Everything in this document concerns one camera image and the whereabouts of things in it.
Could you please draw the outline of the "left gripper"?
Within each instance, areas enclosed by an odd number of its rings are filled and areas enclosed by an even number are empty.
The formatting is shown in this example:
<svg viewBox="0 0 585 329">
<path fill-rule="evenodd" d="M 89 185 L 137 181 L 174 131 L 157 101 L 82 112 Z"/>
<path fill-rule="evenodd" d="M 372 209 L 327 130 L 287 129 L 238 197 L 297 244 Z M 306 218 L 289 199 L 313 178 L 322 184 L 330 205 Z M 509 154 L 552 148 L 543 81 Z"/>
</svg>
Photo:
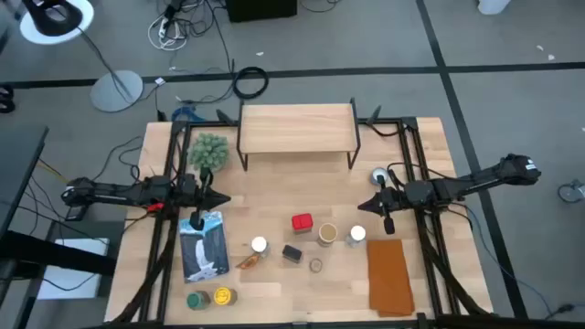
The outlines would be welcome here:
<svg viewBox="0 0 585 329">
<path fill-rule="evenodd" d="M 213 181 L 213 174 L 209 168 L 204 167 L 201 169 L 199 180 L 200 184 L 194 174 L 185 174 L 181 186 L 183 193 L 182 206 L 196 208 L 189 219 L 191 227 L 195 230 L 204 228 L 203 216 L 205 212 L 230 201 L 230 196 L 219 193 L 210 187 Z"/>
</svg>

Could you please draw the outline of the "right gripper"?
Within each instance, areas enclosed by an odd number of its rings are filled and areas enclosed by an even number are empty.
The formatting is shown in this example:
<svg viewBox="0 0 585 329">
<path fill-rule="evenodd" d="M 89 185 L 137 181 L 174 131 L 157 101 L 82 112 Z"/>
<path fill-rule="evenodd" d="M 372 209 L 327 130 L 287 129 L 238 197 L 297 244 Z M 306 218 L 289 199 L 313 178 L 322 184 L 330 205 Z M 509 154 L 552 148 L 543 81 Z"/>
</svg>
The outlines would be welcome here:
<svg viewBox="0 0 585 329">
<path fill-rule="evenodd" d="M 383 217 L 385 232 L 388 235 L 395 233 L 394 220 L 390 213 L 404 209 L 404 193 L 399 189 L 402 183 L 393 172 L 388 173 L 388 177 L 383 175 L 377 176 L 377 182 L 380 185 L 380 191 L 375 193 L 369 200 L 358 206 L 359 210 L 376 214 Z"/>
</svg>

